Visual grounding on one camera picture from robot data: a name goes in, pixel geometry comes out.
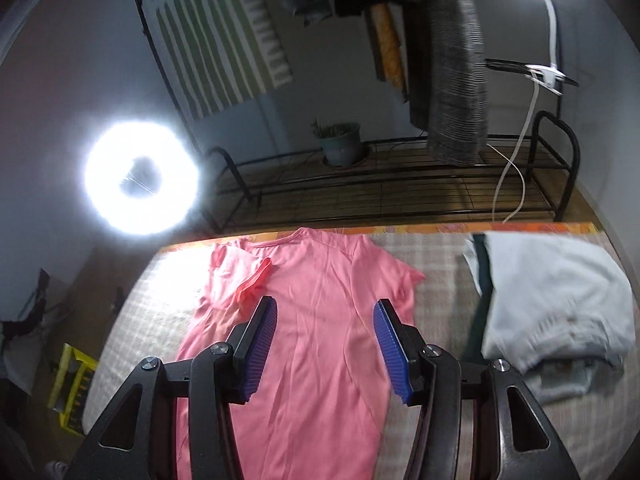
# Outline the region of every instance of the orange patterned tablecloth edge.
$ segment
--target orange patterned tablecloth edge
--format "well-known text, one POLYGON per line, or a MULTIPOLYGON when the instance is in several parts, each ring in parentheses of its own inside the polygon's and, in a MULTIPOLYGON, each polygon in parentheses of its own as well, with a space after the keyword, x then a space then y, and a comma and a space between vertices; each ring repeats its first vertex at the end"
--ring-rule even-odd
MULTIPOLYGON (((416 224, 416 225, 388 225, 374 227, 338 227, 324 228, 322 231, 345 235, 370 235, 375 233, 477 233, 483 231, 516 231, 527 233, 569 233, 569 234, 594 234, 598 230, 592 222, 460 222, 446 224, 416 224)), ((234 235, 222 238, 210 238, 197 242, 175 244, 160 249, 160 253, 177 251, 198 246, 211 246, 215 243, 224 243, 236 238, 247 237, 252 242, 269 242, 291 234, 292 230, 273 231, 248 235, 234 235)))

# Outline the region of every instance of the green plant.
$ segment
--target green plant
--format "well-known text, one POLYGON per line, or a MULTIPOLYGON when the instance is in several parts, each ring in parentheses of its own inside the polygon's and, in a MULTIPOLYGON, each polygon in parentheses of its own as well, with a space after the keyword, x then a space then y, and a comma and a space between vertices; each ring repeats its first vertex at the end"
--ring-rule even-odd
POLYGON ((311 123, 313 128, 312 132, 318 139, 333 139, 334 137, 341 137, 350 133, 353 129, 353 124, 331 124, 330 126, 321 126, 318 119, 314 119, 311 123))

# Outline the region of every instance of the yellow crate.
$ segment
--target yellow crate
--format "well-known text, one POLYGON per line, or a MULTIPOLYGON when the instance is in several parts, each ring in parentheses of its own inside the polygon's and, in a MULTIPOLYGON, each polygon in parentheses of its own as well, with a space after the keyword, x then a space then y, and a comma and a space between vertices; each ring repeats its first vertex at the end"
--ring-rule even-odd
POLYGON ((65 343, 47 406, 58 412, 60 428, 83 435, 82 412, 98 361, 65 343))

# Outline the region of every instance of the potted plant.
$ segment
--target potted plant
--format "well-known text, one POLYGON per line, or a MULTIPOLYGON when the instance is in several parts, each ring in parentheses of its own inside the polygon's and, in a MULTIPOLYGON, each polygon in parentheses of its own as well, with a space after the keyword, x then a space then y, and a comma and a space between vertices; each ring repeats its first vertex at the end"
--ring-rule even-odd
POLYGON ((329 166, 343 168, 358 162, 364 153, 360 142, 360 125, 358 123, 338 123, 321 126, 314 119, 313 134, 320 141, 329 166))

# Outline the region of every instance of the green and white striped cloth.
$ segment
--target green and white striped cloth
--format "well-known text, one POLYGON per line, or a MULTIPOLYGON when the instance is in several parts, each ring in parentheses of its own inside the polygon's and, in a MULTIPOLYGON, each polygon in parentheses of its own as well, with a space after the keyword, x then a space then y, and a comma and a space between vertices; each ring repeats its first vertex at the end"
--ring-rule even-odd
POLYGON ((143 8, 195 120, 293 81, 264 0, 143 0, 143 8))

